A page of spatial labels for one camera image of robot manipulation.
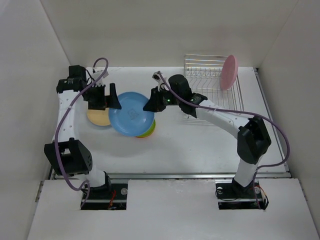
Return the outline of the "beige plate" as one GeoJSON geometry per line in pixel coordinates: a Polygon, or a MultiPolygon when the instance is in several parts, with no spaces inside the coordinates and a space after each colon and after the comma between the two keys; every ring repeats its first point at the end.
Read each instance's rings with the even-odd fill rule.
{"type": "Polygon", "coordinates": [[[92,124],[97,126],[105,127],[111,124],[109,120],[108,108],[105,110],[88,109],[86,111],[86,116],[92,124]]]}

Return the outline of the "green plate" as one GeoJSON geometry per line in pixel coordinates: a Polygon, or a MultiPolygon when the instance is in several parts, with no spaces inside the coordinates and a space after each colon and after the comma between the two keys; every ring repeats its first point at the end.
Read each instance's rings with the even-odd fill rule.
{"type": "Polygon", "coordinates": [[[154,132],[155,128],[156,128],[156,120],[154,119],[150,128],[145,133],[143,133],[141,135],[149,135],[150,136],[154,132]]]}

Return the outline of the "blue plate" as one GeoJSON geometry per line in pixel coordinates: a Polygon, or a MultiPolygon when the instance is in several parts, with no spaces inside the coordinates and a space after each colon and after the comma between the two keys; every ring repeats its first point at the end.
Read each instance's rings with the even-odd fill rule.
{"type": "Polygon", "coordinates": [[[124,92],[118,95],[122,109],[110,108],[108,117],[113,129],[128,137],[145,133],[155,120],[155,113],[144,111],[148,98],[138,92],[124,92]]]}

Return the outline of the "pink plate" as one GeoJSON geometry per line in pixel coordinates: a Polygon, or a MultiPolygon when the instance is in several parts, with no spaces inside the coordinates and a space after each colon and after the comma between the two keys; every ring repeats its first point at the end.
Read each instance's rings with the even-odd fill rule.
{"type": "Polygon", "coordinates": [[[226,58],[221,70],[219,82],[221,90],[226,91],[233,86],[237,79],[238,69],[239,65],[237,58],[234,55],[229,55],[226,58]]]}

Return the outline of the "orange plate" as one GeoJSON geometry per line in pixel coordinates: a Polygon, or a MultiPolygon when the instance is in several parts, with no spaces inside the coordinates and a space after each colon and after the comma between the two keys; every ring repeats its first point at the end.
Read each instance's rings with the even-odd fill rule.
{"type": "Polygon", "coordinates": [[[148,136],[149,136],[149,135],[143,134],[143,135],[136,136],[136,138],[146,138],[146,137],[148,137],[148,136]]]}

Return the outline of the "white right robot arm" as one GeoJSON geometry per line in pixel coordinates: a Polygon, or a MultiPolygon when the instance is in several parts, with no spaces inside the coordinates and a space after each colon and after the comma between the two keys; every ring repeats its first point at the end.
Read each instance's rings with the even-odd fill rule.
{"type": "Polygon", "coordinates": [[[157,71],[152,78],[158,85],[151,89],[144,111],[158,113],[167,106],[179,106],[183,113],[231,134],[237,140],[236,151],[240,157],[231,190],[237,197],[247,194],[258,164],[272,143],[263,118],[254,114],[246,117],[235,110],[219,108],[206,96],[192,92],[189,82],[181,74],[165,80],[157,71]]]}

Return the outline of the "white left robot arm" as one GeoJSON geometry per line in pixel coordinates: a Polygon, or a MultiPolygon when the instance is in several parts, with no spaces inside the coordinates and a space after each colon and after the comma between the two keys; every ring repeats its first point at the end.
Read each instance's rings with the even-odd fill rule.
{"type": "Polygon", "coordinates": [[[100,197],[111,195],[112,186],[108,174],[93,164],[89,149],[80,141],[79,120],[81,108],[87,102],[89,110],[104,112],[121,109],[116,85],[98,84],[92,73],[80,65],[68,68],[68,77],[58,81],[56,92],[59,101],[58,120],[51,143],[44,146],[44,154],[58,176],[62,176],[74,191],[92,191],[100,197]]]}

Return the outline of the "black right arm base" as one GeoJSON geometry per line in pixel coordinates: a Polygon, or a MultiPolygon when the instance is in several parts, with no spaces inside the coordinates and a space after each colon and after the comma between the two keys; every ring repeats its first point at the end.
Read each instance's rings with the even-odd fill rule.
{"type": "Polygon", "coordinates": [[[258,182],[242,187],[236,182],[215,184],[219,210],[266,210],[269,198],[258,182]]]}

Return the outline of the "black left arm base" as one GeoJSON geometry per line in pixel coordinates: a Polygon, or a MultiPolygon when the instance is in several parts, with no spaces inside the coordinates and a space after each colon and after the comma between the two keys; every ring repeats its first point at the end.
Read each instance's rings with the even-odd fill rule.
{"type": "Polygon", "coordinates": [[[102,187],[91,188],[88,199],[86,194],[82,195],[81,210],[106,210],[118,211],[127,209],[128,184],[113,183],[111,189],[102,187]]]}

